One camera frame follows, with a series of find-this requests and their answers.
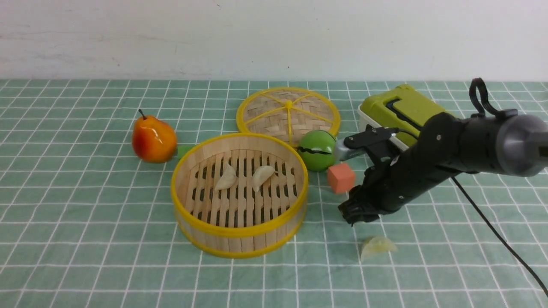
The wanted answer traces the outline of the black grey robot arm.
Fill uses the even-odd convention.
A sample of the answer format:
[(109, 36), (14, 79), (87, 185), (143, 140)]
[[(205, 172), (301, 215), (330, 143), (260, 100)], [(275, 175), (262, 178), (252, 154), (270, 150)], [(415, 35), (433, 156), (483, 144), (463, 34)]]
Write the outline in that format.
[(466, 119), (439, 113), (419, 134), (378, 127), (336, 142), (337, 160), (362, 154), (373, 166), (338, 207), (349, 224), (395, 213), (462, 173), (533, 177), (547, 167), (547, 125), (515, 110)]

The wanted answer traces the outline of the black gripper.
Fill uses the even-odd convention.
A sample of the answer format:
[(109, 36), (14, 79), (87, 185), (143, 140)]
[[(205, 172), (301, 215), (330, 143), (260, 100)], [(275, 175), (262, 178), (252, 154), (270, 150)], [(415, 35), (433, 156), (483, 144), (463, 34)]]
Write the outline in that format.
[(373, 222), (397, 212), (410, 201), (461, 173), (450, 165), (457, 152), (463, 122), (448, 114), (431, 117), (416, 142), (394, 159), (369, 167), (362, 184), (353, 187), (338, 207), (349, 224)]

